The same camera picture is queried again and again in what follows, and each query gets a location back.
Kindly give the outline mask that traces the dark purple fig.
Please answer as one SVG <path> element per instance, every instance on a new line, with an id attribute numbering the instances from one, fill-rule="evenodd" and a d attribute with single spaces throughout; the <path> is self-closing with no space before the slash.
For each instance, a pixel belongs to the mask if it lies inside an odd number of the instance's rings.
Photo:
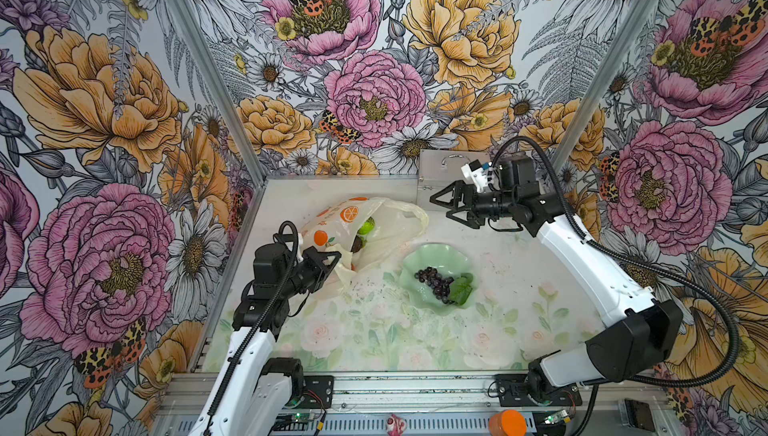
<path id="1" fill-rule="evenodd" d="M 356 235 L 351 247 L 351 252 L 356 254 L 360 252 L 366 246 L 366 239 L 360 235 Z"/>

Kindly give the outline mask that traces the cream translucent plastic bag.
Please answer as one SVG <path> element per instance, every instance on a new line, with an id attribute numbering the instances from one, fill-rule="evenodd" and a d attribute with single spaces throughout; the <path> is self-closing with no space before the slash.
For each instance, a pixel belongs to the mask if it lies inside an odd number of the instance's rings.
<path id="1" fill-rule="evenodd" d="M 360 274 L 423 235 L 428 224 L 421 207 L 385 197 L 353 197 L 321 211 L 301 228 L 302 247 L 338 252 L 341 258 L 318 295 L 339 295 Z"/>

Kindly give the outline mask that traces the green kiwi half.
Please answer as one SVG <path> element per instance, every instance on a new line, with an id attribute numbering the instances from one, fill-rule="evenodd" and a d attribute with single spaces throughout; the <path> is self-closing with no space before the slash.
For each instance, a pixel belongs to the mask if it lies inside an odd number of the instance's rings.
<path id="1" fill-rule="evenodd" d="M 358 229 L 357 234 L 360 236 L 366 236 L 375 229 L 375 220 L 373 217 L 369 217 Z"/>

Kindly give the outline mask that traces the light green wavy plate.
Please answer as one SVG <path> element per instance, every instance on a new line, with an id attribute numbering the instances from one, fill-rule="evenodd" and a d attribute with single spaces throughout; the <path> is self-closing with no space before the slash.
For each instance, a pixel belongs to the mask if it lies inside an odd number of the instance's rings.
<path id="1" fill-rule="evenodd" d="M 447 244 L 429 243 L 403 259 L 398 282 L 415 308 L 446 316 L 470 307 L 480 280 L 464 253 Z"/>

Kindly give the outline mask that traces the green leaf grape bunch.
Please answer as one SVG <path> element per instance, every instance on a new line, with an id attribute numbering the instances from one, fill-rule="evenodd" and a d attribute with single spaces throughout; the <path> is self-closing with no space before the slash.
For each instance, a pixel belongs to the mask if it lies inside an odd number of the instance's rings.
<path id="1" fill-rule="evenodd" d="M 437 268 L 427 266 L 418 270 L 414 279 L 427 287 L 444 305 L 463 306 L 474 291 L 474 275 L 468 272 L 459 276 L 446 276 Z"/>

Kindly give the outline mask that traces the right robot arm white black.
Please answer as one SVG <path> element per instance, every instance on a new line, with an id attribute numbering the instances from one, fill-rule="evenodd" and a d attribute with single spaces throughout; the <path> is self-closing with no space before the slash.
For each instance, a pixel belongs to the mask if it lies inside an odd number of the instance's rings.
<path id="1" fill-rule="evenodd" d="M 651 288 L 593 248 L 566 200 L 542 191 L 531 158 L 514 156 L 498 165 L 472 161 L 463 166 L 461 179 L 429 200 L 472 229 L 512 219 L 558 258 L 595 306 L 602 332 L 530 363 L 525 385 L 533 401 L 543 403 L 576 383 L 629 380 L 670 355 L 683 320 L 680 308 L 657 300 Z"/>

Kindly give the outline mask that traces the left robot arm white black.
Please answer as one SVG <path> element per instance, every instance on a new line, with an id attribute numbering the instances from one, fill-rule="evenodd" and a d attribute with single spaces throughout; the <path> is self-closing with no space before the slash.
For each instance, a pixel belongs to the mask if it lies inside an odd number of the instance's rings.
<path id="1" fill-rule="evenodd" d="M 279 413 L 300 399 L 302 364 L 272 352 L 290 299 L 321 289 L 340 260 L 340 252 L 313 246 L 301 255 L 280 243 L 255 251 L 254 277 L 241 293 L 225 362 L 192 435 L 267 435 Z"/>

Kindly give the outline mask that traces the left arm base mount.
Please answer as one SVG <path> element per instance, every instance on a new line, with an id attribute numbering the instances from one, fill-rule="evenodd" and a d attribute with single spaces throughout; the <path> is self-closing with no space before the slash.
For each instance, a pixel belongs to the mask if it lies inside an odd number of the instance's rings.
<path id="1" fill-rule="evenodd" d="M 304 376 L 304 387 L 296 408 L 328 410 L 332 406 L 335 377 L 325 374 Z"/>

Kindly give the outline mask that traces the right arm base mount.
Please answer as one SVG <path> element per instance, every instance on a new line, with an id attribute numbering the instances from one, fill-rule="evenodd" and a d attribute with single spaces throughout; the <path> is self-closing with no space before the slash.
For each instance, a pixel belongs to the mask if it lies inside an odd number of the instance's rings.
<path id="1" fill-rule="evenodd" d="M 486 395 L 496 399 L 501 407 L 567 407 L 576 408 L 583 399 L 576 385 L 537 392 L 522 373 L 497 374 L 486 389 Z"/>

